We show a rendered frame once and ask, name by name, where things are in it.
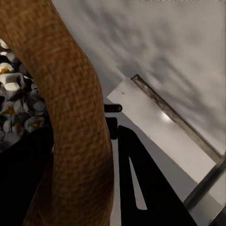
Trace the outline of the popcorn bag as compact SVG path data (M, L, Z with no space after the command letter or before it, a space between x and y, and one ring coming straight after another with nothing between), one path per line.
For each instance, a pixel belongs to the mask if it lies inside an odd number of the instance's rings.
M54 138L21 226L110 226L113 145L93 64L51 0L0 0L0 39L35 80Z

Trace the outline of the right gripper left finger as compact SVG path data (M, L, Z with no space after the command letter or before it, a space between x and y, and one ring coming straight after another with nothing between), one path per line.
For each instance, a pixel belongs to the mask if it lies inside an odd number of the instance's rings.
M54 148L45 125L0 154L0 226L21 226Z

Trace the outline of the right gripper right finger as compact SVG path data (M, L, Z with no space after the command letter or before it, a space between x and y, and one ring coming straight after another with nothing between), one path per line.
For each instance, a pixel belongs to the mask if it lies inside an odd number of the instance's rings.
M118 126L121 226L197 226L136 133ZM131 158L147 210L136 206Z

